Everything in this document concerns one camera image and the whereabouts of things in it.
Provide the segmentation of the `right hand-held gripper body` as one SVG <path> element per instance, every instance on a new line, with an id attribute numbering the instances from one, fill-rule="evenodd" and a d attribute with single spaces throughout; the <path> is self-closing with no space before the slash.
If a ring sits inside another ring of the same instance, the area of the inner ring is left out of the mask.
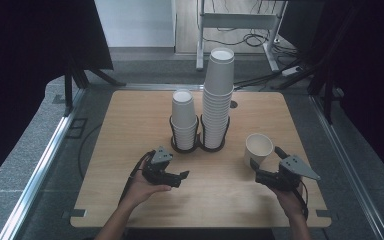
<path id="1" fill-rule="evenodd" d="M 255 169 L 255 181 L 280 191 L 296 189 L 303 177 L 320 180 L 321 177 L 297 155 L 280 154 L 277 172 L 269 172 L 259 167 Z"/>

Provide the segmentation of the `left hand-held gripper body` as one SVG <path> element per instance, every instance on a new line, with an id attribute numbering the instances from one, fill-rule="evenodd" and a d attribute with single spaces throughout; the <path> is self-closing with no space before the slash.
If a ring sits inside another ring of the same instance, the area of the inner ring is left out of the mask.
<path id="1" fill-rule="evenodd" d="M 145 161 L 142 175 L 150 183 L 174 183 L 176 176 L 165 171 L 172 158 L 171 153 L 159 146 L 152 154 L 151 159 Z"/>

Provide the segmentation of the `single white paper cup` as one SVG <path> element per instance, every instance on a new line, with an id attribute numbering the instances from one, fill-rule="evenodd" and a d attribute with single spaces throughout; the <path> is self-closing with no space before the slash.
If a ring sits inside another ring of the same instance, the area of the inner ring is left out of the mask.
<path id="1" fill-rule="evenodd" d="M 244 164 L 250 167 L 254 160 L 260 165 L 274 150 L 274 145 L 269 137 L 261 133 L 253 133 L 246 138 Z"/>

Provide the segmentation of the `black wire cup holder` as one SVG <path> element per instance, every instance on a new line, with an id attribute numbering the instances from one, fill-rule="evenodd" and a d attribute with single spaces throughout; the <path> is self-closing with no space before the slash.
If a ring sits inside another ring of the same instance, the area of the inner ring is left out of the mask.
<path id="1" fill-rule="evenodd" d="M 198 117 L 195 117 L 195 122 L 187 128 L 176 126 L 172 120 L 169 120 L 169 123 L 172 132 L 171 147 L 178 153 L 193 152 L 198 147 Z"/>
<path id="2" fill-rule="evenodd" d="M 215 126 L 214 124 L 206 123 L 204 116 L 200 116 L 201 132 L 198 140 L 200 148 L 206 152 L 220 151 L 226 142 L 226 135 L 230 126 L 230 117 L 227 120 Z"/>

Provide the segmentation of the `short stack of white paper cups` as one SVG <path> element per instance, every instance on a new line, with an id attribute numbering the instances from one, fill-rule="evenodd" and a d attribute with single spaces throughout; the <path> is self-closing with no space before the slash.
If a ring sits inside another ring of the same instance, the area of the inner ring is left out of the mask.
<path id="1" fill-rule="evenodd" d="M 171 125 L 177 148 L 191 149 L 195 142 L 197 116 L 193 95 L 189 90 L 181 89 L 173 93 Z"/>

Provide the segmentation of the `tall stack of white paper cups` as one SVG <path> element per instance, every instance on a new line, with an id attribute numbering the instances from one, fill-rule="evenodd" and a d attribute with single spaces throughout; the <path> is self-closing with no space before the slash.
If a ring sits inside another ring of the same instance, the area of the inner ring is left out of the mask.
<path id="1" fill-rule="evenodd" d="M 234 52 L 219 47 L 211 51 L 203 90 L 203 145 L 218 148 L 224 140 L 229 123 L 233 94 Z"/>

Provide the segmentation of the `person's left hand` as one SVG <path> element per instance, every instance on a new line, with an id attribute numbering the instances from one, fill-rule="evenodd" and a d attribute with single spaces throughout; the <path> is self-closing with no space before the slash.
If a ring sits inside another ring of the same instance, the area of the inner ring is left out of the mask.
<path id="1" fill-rule="evenodd" d="M 141 169 L 130 177 L 129 180 L 130 185 L 122 198 L 121 204 L 131 209 L 146 201 L 154 193 L 166 192 L 172 189 L 172 187 L 168 185 L 153 185 L 149 183 L 144 178 Z"/>

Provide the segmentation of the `person's right hand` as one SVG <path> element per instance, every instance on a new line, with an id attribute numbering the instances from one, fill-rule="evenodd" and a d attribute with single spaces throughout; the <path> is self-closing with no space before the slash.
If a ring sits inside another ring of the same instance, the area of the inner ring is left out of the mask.
<path id="1" fill-rule="evenodd" d="M 289 220 L 305 219 L 301 202 L 293 191 L 280 191 L 271 188 L 276 195 L 278 202 Z"/>

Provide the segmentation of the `black metal stand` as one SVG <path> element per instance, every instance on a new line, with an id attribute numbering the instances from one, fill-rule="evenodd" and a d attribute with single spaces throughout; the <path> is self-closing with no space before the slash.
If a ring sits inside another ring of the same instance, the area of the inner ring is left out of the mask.
<path id="1" fill-rule="evenodd" d="M 89 80 L 86 77 L 85 70 L 80 67 L 79 63 L 71 54 L 66 56 L 67 64 L 65 68 L 64 75 L 64 93 L 65 93 L 65 112 L 64 116 L 68 117 L 74 109 L 73 105 L 73 86 L 72 82 L 80 89 L 85 89 L 89 85 Z M 102 70 L 93 67 L 87 67 L 87 70 L 91 71 L 93 74 L 106 81 L 107 83 L 114 86 L 125 86 L 125 83 L 120 82 L 108 74 L 104 73 Z"/>
<path id="2" fill-rule="evenodd" d="M 332 77 L 332 62 L 337 52 L 339 45 L 341 44 L 347 30 L 349 29 L 352 21 L 355 17 L 356 10 L 351 7 L 343 17 L 339 18 L 328 34 L 328 46 L 325 54 L 321 58 L 320 62 L 316 65 L 317 71 L 315 77 L 311 81 L 307 88 L 307 92 L 311 95 L 318 95 L 321 90 L 324 90 L 322 99 L 322 113 L 324 118 L 332 123 L 331 120 L 331 108 L 333 95 L 333 77 Z"/>

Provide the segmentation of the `white power strip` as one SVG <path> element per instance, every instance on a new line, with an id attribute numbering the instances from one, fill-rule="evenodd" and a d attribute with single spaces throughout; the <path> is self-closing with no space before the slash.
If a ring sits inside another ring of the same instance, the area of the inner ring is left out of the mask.
<path id="1" fill-rule="evenodd" d="M 290 75 L 297 74 L 297 73 L 301 72 L 302 70 L 303 69 L 300 66 L 294 66 L 294 67 L 283 70 L 281 72 L 281 74 L 282 74 L 282 76 L 287 77 Z"/>

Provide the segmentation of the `dark curtain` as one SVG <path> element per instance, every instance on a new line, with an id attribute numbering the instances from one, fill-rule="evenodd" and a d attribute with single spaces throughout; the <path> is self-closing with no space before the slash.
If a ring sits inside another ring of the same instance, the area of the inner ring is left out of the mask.
<path id="1" fill-rule="evenodd" d="M 279 34 L 317 62 L 352 8 L 329 68 L 341 107 L 384 163 L 384 0 L 290 0 Z"/>
<path id="2" fill-rule="evenodd" d="M 0 167 L 71 66 L 113 67 L 94 0 L 0 0 Z"/>

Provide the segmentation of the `aluminium floor rail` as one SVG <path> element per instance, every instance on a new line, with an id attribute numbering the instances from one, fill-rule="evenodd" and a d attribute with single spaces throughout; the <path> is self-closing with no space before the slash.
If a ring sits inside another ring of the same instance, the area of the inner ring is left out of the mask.
<path id="1" fill-rule="evenodd" d="M 187 89 L 190 91 L 201 91 L 203 85 L 196 84 L 133 84 L 127 83 L 125 86 L 118 87 L 119 90 L 139 90 L 139 91 L 175 91 Z"/>
<path id="2" fill-rule="evenodd" d="M 320 124 L 324 129 L 327 138 L 338 158 L 338 161 L 346 175 L 351 189 L 365 215 L 368 224 L 377 240 L 384 240 L 384 221 L 380 215 L 378 208 L 375 206 L 366 186 L 359 177 L 355 167 L 351 162 L 342 141 L 340 140 L 334 126 L 328 121 L 324 115 L 321 102 L 314 96 L 309 97 L 311 105 L 314 107 Z"/>
<path id="3" fill-rule="evenodd" d="M 84 90 L 78 89 L 74 94 L 74 107 L 71 113 L 63 113 L 58 119 L 52 135 L 49 137 L 46 147 L 43 149 L 31 175 L 22 190 L 11 190 L 11 193 L 18 193 L 19 198 L 12 208 L 11 213 L 2 227 L 0 240 L 15 240 L 21 226 L 36 200 L 41 185 L 52 165 L 57 154 L 58 148 L 68 132 L 69 126 L 73 122 L 74 115 L 79 109 L 79 104 L 85 94 Z"/>

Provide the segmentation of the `white metal desk frame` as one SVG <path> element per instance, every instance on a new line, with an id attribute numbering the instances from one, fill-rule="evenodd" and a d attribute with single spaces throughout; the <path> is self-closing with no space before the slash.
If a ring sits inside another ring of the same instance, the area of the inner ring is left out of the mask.
<path id="1" fill-rule="evenodd" d="M 263 49 L 273 72 L 280 69 L 272 52 L 274 40 L 277 37 L 287 1 L 280 3 L 280 9 L 271 15 L 236 14 L 236 13 L 210 13 L 205 11 L 205 0 L 198 0 L 198 42 L 196 48 L 196 69 L 203 69 L 204 39 L 206 28 L 234 28 L 234 29 L 263 29 L 269 32 L 269 39 L 263 44 Z"/>

